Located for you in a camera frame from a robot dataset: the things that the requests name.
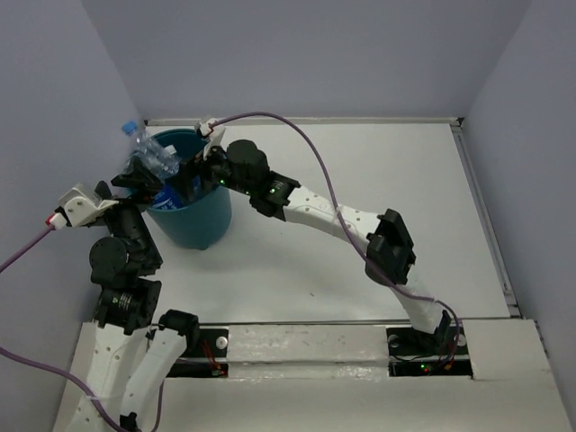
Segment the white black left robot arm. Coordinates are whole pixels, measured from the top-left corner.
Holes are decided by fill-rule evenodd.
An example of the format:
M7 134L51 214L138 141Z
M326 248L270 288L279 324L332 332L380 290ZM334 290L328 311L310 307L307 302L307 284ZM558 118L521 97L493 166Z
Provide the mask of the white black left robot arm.
M199 345L197 316L168 310L151 330L162 284L152 275L163 260L142 213L161 189L159 178L132 157L112 180L95 189L78 184L65 193L49 222L56 229L104 226L89 252L90 280L100 287L94 346L69 431L137 431L144 409L180 356Z

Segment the white foam base cover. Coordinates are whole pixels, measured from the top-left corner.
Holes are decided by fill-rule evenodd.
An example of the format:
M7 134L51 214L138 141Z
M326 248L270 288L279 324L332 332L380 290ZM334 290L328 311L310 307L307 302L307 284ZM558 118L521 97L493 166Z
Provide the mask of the white foam base cover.
M166 381L161 431L567 431L536 325L463 322L468 375L392 377L382 325L233 325L229 374Z

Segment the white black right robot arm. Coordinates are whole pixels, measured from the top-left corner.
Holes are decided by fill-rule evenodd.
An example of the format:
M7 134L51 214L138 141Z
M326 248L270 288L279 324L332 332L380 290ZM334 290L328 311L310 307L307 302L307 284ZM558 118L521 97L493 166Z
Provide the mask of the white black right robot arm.
M373 282L393 291L414 330L412 342L423 352L455 357L460 326L454 311L432 295L416 268L414 242L401 215L341 205L314 193L298 181L273 171L266 154L247 139L226 148L208 144L179 164L169 180L183 197L217 186L248 196L260 214L324 232L349 243Z

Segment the teal plastic bin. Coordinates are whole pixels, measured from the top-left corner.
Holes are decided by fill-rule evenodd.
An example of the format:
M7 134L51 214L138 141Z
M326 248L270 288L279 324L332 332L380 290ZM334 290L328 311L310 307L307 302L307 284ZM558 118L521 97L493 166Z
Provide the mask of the teal plastic bin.
M204 147L204 141L191 129L166 130L153 137L163 147L173 145L181 159L194 156ZM229 228L230 193L226 188L217 187L184 208L160 211L149 207L147 213L178 246L205 250L219 241Z

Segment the blue label white cap bottle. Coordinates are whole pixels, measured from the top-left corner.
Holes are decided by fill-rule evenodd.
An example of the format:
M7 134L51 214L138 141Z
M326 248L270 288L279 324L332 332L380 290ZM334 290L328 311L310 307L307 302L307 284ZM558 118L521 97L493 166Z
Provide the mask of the blue label white cap bottle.
M193 196L188 199L182 196L170 183L165 183L163 189L154 197L151 208L160 211L172 211L186 207L202 198L201 178L192 180Z

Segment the crinkled blue cap bottle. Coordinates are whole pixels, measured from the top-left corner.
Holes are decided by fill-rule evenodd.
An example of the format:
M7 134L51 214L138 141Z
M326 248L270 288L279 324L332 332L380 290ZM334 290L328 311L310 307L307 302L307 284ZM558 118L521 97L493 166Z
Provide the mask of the crinkled blue cap bottle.
M146 130L140 129L135 121L126 122L121 126L121 130L132 142L132 150L125 167L131 157L138 157L161 181L177 174L180 164L177 153L169 155L165 147Z

